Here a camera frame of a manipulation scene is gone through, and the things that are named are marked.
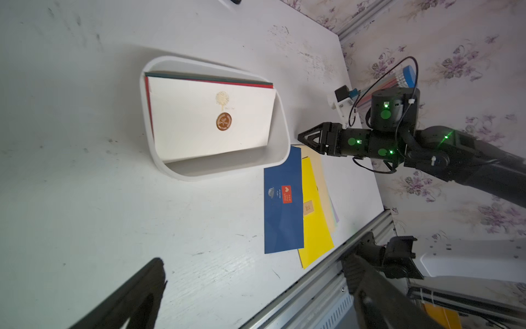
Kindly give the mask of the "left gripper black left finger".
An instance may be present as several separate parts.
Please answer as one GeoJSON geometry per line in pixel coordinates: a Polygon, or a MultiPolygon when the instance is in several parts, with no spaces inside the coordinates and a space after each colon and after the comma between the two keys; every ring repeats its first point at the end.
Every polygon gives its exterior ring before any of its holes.
{"type": "Polygon", "coordinates": [[[154,258],[73,328],[154,328],[167,286],[164,262],[154,258]]]}

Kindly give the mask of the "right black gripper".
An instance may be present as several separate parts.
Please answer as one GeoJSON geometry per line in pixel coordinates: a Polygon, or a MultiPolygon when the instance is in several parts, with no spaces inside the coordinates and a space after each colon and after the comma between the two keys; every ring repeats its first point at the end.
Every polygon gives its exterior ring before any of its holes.
{"type": "Polygon", "coordinates": [[[344,129],[325,122],[297,135],[297,140],[318,154],[378,160],[403,160],[394,132],[358,128],[344,129]]]}

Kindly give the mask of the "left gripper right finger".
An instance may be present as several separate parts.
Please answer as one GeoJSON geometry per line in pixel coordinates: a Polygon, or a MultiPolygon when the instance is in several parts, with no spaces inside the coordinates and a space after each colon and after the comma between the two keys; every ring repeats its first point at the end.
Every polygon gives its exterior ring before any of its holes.
{"type": "Polygon", "coordinates": [[[341,260],[360,328],[441,328],[429,315],[354,254],[341,260]]]}

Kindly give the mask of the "beige envelope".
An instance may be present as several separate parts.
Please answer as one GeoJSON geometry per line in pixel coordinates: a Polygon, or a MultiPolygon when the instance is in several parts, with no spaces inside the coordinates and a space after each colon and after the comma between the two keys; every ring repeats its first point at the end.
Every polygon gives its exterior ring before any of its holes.
{"type": "Polygon", "coordinates": [[[298,145],[298,147],[301,149],[302,158],[309,158],[311,161],[313,173],[315,175],[316,180],[316,187],[318,189],[321,199],[321,207],[325,215],[325,221],[327,223],[327,227],[330,233],[332,234],[337,229],[339,219],[338,216],[335,214],[334,206],[332,204],[330,194],[327,188],[321,155],[305,145],[298,145]]]}

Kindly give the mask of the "blue envelope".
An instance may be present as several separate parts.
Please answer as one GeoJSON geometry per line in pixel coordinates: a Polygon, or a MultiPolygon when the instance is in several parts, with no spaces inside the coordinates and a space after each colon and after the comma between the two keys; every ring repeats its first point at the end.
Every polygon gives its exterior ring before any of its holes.
{"type": "Polygon", "coordinates": [[[304,247],[301,149],[292,146],[286,161],[264,170],[264,252],[304,247]]]}

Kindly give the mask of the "yellow envelope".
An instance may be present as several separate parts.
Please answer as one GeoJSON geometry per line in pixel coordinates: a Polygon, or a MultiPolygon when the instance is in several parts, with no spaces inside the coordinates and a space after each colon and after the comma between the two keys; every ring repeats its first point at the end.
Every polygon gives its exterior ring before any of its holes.
{"type": "Polygon", "coordinates": [[[299,249],[301,266],[307,269],[316,260],[334,248],[326,223],[321,197],[316,185],[311,160],[301,160],[304,200],[304,247],[299,249]]]}

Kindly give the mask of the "white rectangular storage tray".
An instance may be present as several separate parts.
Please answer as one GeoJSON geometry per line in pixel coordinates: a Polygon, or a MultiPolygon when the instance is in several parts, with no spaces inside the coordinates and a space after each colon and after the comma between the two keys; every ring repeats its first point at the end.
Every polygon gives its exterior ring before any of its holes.
{"type": "Polygon", "coordinates": [[[281,97],[259,75],[161,56],[143,68],[140,88],[150,155],[172,178],[217,178],[289,156],[281,97]]]}

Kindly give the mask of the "white envelope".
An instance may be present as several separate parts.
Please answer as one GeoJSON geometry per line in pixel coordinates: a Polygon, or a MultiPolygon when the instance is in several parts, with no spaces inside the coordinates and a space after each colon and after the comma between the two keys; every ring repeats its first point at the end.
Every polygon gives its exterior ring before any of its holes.
{"type": "Polygon", "coordinates": [[[268,143],[274,88],[148,76],[156,152],[164,162],[268,143]]]}

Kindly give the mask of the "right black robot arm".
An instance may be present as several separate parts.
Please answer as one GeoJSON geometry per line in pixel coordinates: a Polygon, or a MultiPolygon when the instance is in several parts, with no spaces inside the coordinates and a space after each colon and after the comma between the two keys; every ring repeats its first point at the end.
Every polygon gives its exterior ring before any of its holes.
{"type": "Polygon", "coordinates": [[[298,135],[321,155],[382,161],[385,174],[414,168],[525,206],[525,159],[445,126],[416,129],[420,91],[393,87],[372,94],[368,127],[325,122],[298,135]]]}

